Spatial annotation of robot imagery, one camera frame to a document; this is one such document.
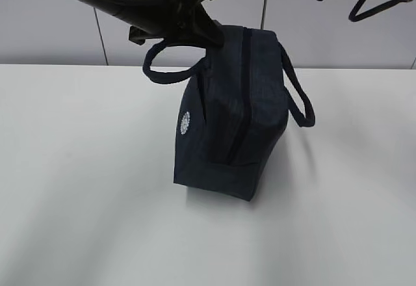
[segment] navy blue bag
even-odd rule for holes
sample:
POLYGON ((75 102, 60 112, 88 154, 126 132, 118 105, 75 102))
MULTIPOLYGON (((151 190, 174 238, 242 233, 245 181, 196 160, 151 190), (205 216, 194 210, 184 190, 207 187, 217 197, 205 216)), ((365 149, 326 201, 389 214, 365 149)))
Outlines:
POLYGON ((143 70, 159 84, 190 77, 177 124, 174 183, 250 201, 289 111, 300 127, 313 127, 315 114, 274 32, 221 28, 223 48, 208 48, 189 70, 151 70, 168 41, 149 50, 143 70), (283 84, 283 70, 304 102, 305 115, 283 84))

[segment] circular emblem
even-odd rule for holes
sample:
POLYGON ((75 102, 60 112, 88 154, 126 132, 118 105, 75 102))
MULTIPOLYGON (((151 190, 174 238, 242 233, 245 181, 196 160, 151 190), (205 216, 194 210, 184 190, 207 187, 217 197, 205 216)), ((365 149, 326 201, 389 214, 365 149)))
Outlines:
POLYGON ((182 122, 181 122, 181 134, 182 135, 185 135, 185 133, 188 132, 189 123, 190 123, 190 114, 189 112, 186 112, 183 115, 182 122))

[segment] white wall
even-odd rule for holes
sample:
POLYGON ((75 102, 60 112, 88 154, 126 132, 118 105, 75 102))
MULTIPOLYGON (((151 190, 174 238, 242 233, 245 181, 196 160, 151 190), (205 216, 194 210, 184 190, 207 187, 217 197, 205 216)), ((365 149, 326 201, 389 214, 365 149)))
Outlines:
MULTIPOLYGON (((411 68, 416 58, 416 4, 350 23, 347 17, 355 1, 268 0, 265 26, 277 32, 298 67, 411 68)), ((223 24, 258 28, 263 0, 214 0, 205 6, 223 24)), ((105 63, 93 10, 82 3, 0 0, 0 15, 0 63, 105 63)), ((109 64, 141 65, 154 41, 142 47, 132 44, 127 24, 101 12, 98 18, 109 64)), ((162 54, 155 64, 189 66, 202 55, 178 48, 162 54)))

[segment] zipper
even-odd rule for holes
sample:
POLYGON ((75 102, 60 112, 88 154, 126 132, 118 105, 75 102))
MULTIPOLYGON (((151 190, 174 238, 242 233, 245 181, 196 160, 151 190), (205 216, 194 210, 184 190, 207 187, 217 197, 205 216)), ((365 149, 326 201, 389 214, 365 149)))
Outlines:
POLYGON ((234 141, 229 149, 227 156, 227 163, 231 164, 236 157, 242 141, 247 135, 248 128, 252 122, 252 105, 250 103, 250 72, 251 72, 251 60, 252 60, 252 36, 251 29, 244 28, 242 34, 242 49, 241 49, 241 96, 244 107, 244 113, 237 134, 234 137, 234 141))

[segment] black strap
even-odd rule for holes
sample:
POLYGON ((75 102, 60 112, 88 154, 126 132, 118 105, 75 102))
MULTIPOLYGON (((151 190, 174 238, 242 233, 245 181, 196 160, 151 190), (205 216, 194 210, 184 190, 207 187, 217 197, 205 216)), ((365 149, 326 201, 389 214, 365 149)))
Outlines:
POLYGON ((158 83, 160 85, 170 85, 172 83, 180 83, 181 81, 187 80, 189 77, 196 75, 199 73, 203 68, 203 62, 205 58, 201 59, 198 63, 193 65, 193 67, 189 68, 188 70, 184 71, 177 71, 173 73, 164 73, 159 71, 153 71, 150 69, 151 63, 155 59, 155 57, 166 49, 169 46, 168 40, 163 40, 158 44, 155 44, 146 55, 143 64, 143 72, 146 76, 149 77, 151 81, 154 83, 158 83))
POLYGON ((389 8, 393 8, 394 6, 398 5, 399 3, 407 3, 412 0, 390 0, 386 3, 383 3, 382 5, 376 6, 375 8, 372 8, 368 11, 365 11, 364 13, 358 14, 358 11, 363 7, 364 3, 367 0, 358 0, 355 7, 352 9, 350 13, 350 21, 356 22, 356 21, 362 21, 366 18, 369 18, 371 16, 374 16, 378 13, 381 13, 383 11, 386 11, 389 8))
POLYGON ((280 45, 280 49, 283 69, 285 70, 287 77, 294 86, 294 89, 298 92, 301 100, 304 102, 305 115, 301 113, 290 92, 285 88, 287 99, 289 101, 289 110, 299 127, 313 127, 315 125, 315 112, 313 111, 312 103, 300 86, 299 80, 296 76, 296 73, 294 72, 292 62, 287 55, 285 48, 280 45))

